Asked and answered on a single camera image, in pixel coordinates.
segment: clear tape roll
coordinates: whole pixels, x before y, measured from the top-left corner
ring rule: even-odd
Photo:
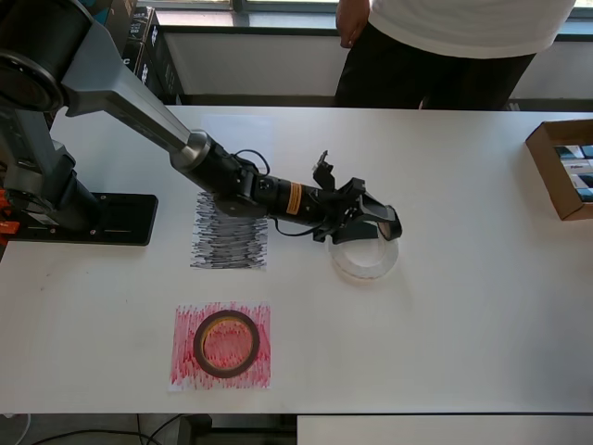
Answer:
[[[376,239],[334,244],[327,237],[327,249],[338,273],[356,283],[371,283],[381,278],[396,265],[399,247],[397,239]]]

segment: black scribbled paper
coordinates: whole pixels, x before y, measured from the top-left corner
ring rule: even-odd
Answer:
[[[218,210],[212,197],[199,192],[192,236],[191,267],[261,269],[266,266],[268,221],[234,218]]]

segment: cardboard box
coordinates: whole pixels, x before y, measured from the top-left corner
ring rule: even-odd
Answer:
[[[593,120],[543,122],[526,143],[558,216],[565,221],[593,218],[593,202],[587,202],[588,194],[593,197],[593,192],[576,188],[582,183],[571,176],[593,171],[593,159],[573,156],[569,147],[593,145]]]
[[[165,91],[158,80],[157,71],[143,44],[128,41],[123,50],[123,64],[132,70],[153,95],[159,99],[164,96]]]
[[[165,95],[161,97],[163,103],[181,105],[179,96],[183,95],[182,83],[175,69],[165,36],[160,32],[157,13],[153,7],[139,6],[135,9],[128,39],[145,45],[165,90]]]
[[[107,28],[115,46],[123,52],[128,40],[136,0],[79,0],[93,18]]]

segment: tape roll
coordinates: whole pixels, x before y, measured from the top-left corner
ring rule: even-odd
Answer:
[[[385,241],[379,235],[376,239],[349,241],[334,244],[327,237],[327,249],[338,273],[356,283],[371,283],[396,265],[399,248],[397,239]]]
[[[251,336],[251,348],[247,356],[233,367],[219,367],[208,359],[205,351],[208,335],[224,322],[236,322],[241,324]],[[218,378],[236,377],[245,372],[258,357],[259,352],[259,332],[256,324],[247,315],[239,311],[218,311],[207,317],[197,328],[194,336],[194,355],[197,363],[205,373]]]

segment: black pants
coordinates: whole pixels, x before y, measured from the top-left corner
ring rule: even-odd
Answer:
[[[367,24],[346,60],[338,107],[502,109],[535,55],[459,58],[428,53]]]

